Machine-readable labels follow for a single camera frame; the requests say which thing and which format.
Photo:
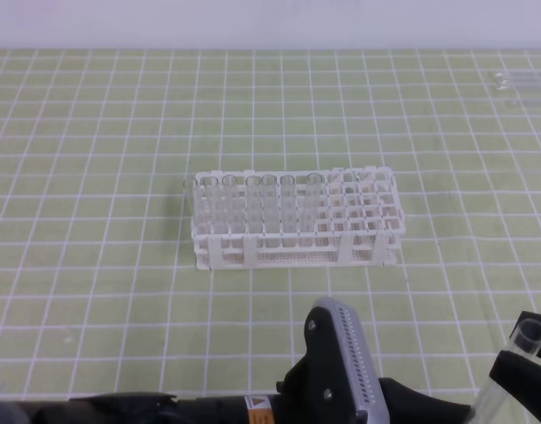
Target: warning label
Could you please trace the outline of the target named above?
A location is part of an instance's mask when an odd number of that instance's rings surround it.
[[[250,424],[274,424],[272,405],[268,396],[246,396],[244,400],[249,410]]]

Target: cutting mat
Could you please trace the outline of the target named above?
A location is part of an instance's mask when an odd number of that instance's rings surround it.
[[[541,109],[489,79],[531,68],[541,52],[0,51],[0,396],[273,391],[334,295],[380,375],[471,401],[541,312]],[[365,165],[395,171],[399,265],[194,268],[184,175]]]

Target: white wall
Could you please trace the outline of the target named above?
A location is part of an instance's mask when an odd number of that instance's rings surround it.
[[[0,47],[541,47],[541,0],[0,0]]]

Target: white test tube rack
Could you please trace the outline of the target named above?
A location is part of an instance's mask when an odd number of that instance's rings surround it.
[[[301,232],[300,214],[308,174],[323,176],[317,219],[313,230]],[[307,268],[388,265],[397,263],[401,235],[405,233],[402,205],[394,174],[387,167],[366,167],[316,171],[256,172],[199,172],[195,178],[226,175],[237,177],[239,214],[245,225],[241,232],[233,232],[229,224],[226,233],[215,232],[209,211],[195,214],[204,216],[206,223],[194,223],[192,240],[198,269],[258,269]],[[250,233],[246,210],[245,180],[250,176],[276,176],[278,194],[282,176],[296,179],[297,231],[284,232],[280,220],[279,232],[267,232],[262,214],[262,232]],[[204,190],[202,184],[198,190]],[[208,231],[198,231],[199,227]]]

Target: glass tube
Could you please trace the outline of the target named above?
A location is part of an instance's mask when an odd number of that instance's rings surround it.
[[[319,197],[321,196],[321,185],[323,177],[313,172],[307,176],[305,182],[305,197],[301,210],[301,232],[313,232],[317,220],[317,209]]]
[[[198,180],[194,177],[188,177],[184,180],[184,202],[191,217],[195,216],[194,195],[198,191]]]
[[[227,215],[227,222],[231,233],[244,232],[244,207],[238,196],[237,177],[226,175],[223,177],[223,196],[225,198],[224,208]]]
[[[532,318],[519,322],[509,338],[506,350],[532,360],[540,349],[541,322]],[[464,422],[469,424],[491,422],[508,397],[509,393],[494,380],[488,378],[476,397],[470,416]]]
[[[213,232],[214,234],[225,234],[227,232],[227,223],[225,220],[225,212],[222,209],[219,179],[217,179],[217,177],[205,177],[202,179],[202,185],[206,192],[206,200],[209,207],[209,217]]]
[[[246,222],[251,234],[262,233],[262,203],[260,201],[260,177],[251,175],[245,182]]]
[[[266,174],[262,177],[262,202],[264,226],[267,233],[280,232],[280,214],[278,213],[278,185],[274,175]],[[267,240],[267,247],[278,247],[280,240]]]
[[[282,207],[282,232],[296,233],[296,179],[291,175],[280,178],[280,201]],[[284,247],[296,245],[295,238],[285,238]]]
[[[192,217],[197,234],[208,234],[208,215],[204,208],[201,191],[198,187],[198,180],[188,177],[184,180],[184,202]]]

